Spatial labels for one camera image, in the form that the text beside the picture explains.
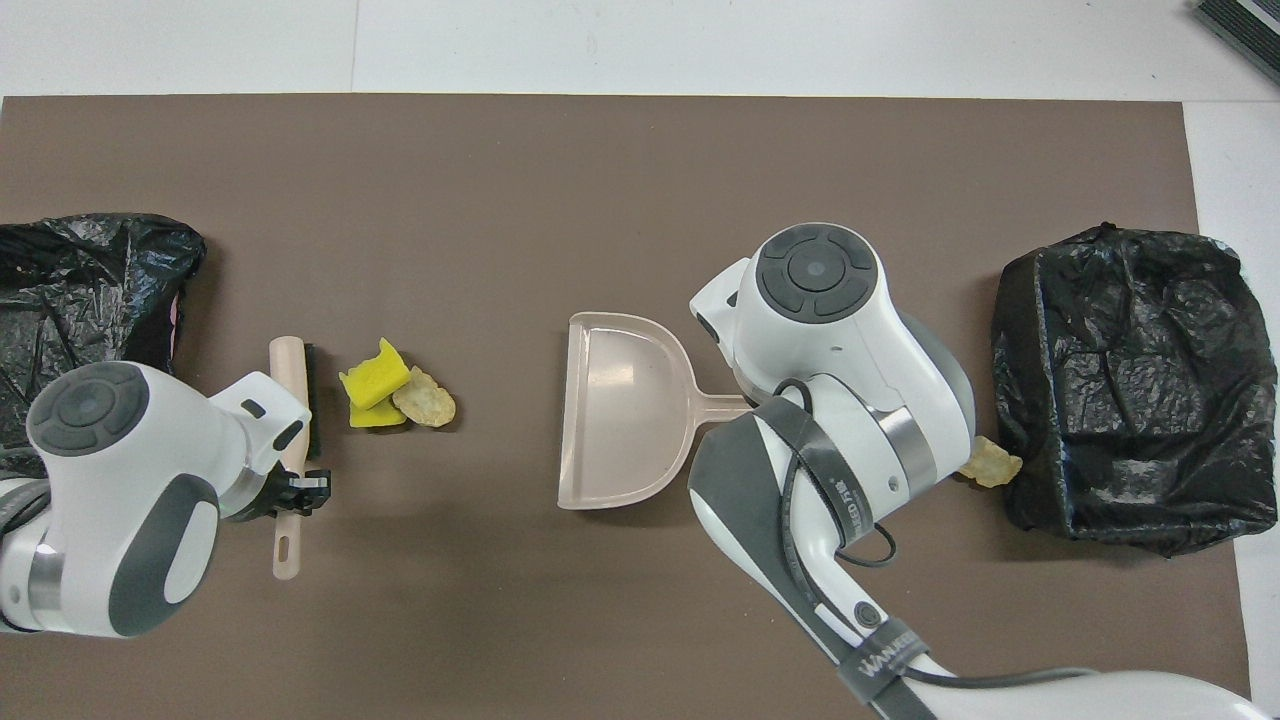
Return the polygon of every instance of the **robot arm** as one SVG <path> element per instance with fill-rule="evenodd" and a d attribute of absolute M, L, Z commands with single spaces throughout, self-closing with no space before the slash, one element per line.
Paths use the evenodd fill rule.
<path fill-rule="evenodd" d="M 893 310 L 860 236 L 787 228 L 690 309 L 758 404 L 703 439 L 695 512 L 882 717 L 1266 717 L 1221 688 L 1160 673 L 954 678 L 846 573 L 837 557 L 849 544 L 964 464 L 974 436 L 963 370 Z"/>
<path fill-rule="evenodd" d="M 202 580 L 219 519 L 274 514 L 291 482 L 276 462 L 310 419 L 262 373 L 209 398 L 122 361 L 51 383 L 27 418 L 49 480 L 0 480 L 4 625 L 132 637 L 163 623 Z"/>

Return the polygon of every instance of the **dustpan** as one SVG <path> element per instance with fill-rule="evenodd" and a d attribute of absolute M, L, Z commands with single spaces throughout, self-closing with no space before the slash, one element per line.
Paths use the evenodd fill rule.
<path fill-rule="evenodd" d="M 703 423 L 750 406 L 698 389 L 684 346 L 658 323 L 620 313 L 579 313 L 568 323 L 561 507 L 618 507 L 667 487 Z"/>

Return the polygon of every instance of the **brown mat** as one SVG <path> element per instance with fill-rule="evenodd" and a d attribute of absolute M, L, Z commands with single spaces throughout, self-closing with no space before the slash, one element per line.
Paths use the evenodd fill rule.
<path fill-rule="evenodd" d="M 1170 104 L 554 96 L 20 99 L 0 222 L 155 211 L 205 233 L 179 374 L 319 345 L 335 496 L 298 579 L 225 527 L 202 589 L 131 642 L 0 639 L 9 717 L 870 717 L 704 537 L 681 475 L 556 507 L 566 327 L 653 318 L 733 391 L 689 297 L 774 231 L 864 233 L 897 305 L 975 380 L 1005 263 L 1101 220 L 1196 229 Z M 346 428 L 338 369 L 396 342 L 457 393 L 449 432 Z M 1011 528 L 946 480 L 856 571 L 961 674 L 1160 669 L 1247 692 L 1230 546 L 1176 561 Z"/>

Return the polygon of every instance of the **black garbage bag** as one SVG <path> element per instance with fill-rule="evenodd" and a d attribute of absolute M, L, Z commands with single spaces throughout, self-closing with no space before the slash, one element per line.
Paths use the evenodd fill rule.
<path fill-rule="evenodd" d="M 0 446 L 26 445 L 31 401 L 100 360 L 173 372 L 182 288 L 205 241 L 161 215 L 0 225 Z"/>
<path fill-rule="evenodd" d="M 1024 255 L 992 350 L 1015 525 L 1172 557 L 1275 524 L 1276 366 L 1230 249 L 1103 224 Z"/>
<path fill-rule="evenodd" d="M 0 448 L 0 480 L 9 478 L 47 478 L 45 462 L 29 445 Z"/>

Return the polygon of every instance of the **yellow sponge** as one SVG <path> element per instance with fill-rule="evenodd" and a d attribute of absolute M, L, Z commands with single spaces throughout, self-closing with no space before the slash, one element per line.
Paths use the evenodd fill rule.
<path fill-rule="evenodd" d="M 357 410 L 371 409 L 408 382 L 408 368 L 385 337 L 378 341 L 378 357 L 365 360 L 346 373 L 338 373 L 342 387 L 347 388 L 351 406 Z"/>
<path fill-rule="evenodd" d="M 389 397 L 367 410 L 361 410 L 355 405 L 351 406 L 352 428 L 385 428 L 388 425 L 398 425 L 404 420 L 404 414 L 392 405 L 392 398 Z"/>

